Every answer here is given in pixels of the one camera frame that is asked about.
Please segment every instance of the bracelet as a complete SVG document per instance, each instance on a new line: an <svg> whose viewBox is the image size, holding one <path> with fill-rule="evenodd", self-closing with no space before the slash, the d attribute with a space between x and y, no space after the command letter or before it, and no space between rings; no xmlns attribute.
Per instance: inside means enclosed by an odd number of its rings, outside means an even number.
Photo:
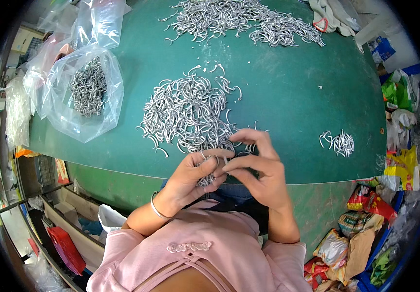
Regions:
<svg viewBox="0 0 420 292"><path fill-rule="evenodd" d="M155 195L158 194L157 191L154 191L152 196L150 197L150 205L152 205L152 209L153 211L161 218L161 219L166 219L169 220L172 217L166 217L165 215L163 215L162 213L158 212L158 210L156 209L155 205L153 204L153 198L155 197Z"/></svg>

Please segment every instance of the pink blouse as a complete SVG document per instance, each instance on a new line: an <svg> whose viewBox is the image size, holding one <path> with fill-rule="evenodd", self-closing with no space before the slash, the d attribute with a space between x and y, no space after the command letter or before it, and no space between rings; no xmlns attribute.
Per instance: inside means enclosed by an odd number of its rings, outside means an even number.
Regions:
<svg viewBox="0 0 420 292"><path fill-rule="evenodd" d="M147 292L172 274L194 267L219 291L227 285L199 259L208 260L238 292L312 291L304 280L304 243L257 241L259 226L245 213L200 210L215 201L198 202L181 210L165 226L144 238L132 229L108 233L103 261L87 291L132 291L164 269L139 290Z"/></svg>

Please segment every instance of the decorative button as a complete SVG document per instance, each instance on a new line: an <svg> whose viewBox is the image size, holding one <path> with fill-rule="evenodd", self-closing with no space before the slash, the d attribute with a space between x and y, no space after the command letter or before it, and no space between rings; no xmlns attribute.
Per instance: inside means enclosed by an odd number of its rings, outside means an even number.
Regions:
<svg viewBox="0 0 420 292"><path fill-rule="evenodd" d="M207 251L209 250L210 246L211 246L211 242L203 242L203 243L188 242L188 243L183 243L181 245L179 244L168 245L166 247L166 250L174 254L176 252L187 251L189 249L192 251L196 251L196 250Z"/></svg>

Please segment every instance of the woman's left hand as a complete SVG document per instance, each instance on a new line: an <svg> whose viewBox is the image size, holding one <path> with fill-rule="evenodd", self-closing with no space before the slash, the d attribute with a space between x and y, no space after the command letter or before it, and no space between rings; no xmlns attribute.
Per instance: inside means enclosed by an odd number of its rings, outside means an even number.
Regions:
<svg viewBox="0 0 420 292"><path fill-rule="evenodd" d="M203 162L202 154L205 157L212 157ZM166 217L173 217L184 206L192 203L206 192L216 191L226 180L225 172L219 177L215 177L213 183L205 188L196 185L201 178L225 166L223 156L233 158L234 152L226 149L208 149L188 154L168 180L164 189L154 198L157 210Z"/></svg>

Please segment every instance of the green table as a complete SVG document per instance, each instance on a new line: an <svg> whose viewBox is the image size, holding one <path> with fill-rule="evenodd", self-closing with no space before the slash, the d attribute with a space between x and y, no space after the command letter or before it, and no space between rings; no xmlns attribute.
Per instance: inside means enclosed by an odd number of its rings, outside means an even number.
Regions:
<svg viewBox="0 0 420 292"><path fill-rule="evenodd" d="M124 16L121 44L113 49L123 71L125 96L119 124L113 130L83 144L56 131L47 119L35 116L30 132L30 149L77 164L147 177L169 178L184 157L175 145L161 143L169 154L155 153L153 142L136 130L143 106L153 87L163 79L181 78L182 72L200 64L213 69L225 67L231 85L243 91L228 96L230 121L240 128L269 129L272 142L286 168L287 184L312 184L369 178L383 173L377 157L386 151L384 106L379 78L370 53L362 54L352 37L324 34L326 46L307 44L295 35L299 47L254 45L246 33L192 42L185 34L171 46L172 29L158 18L171 15L177 0L134 1ZM263 1L271 9L292 12L312 21L309 6L298 1ZM200 76L213 80L217 72ZM319 135L326 130L337 135L341 129L354 138L349 158L321 148Z"/></svg>

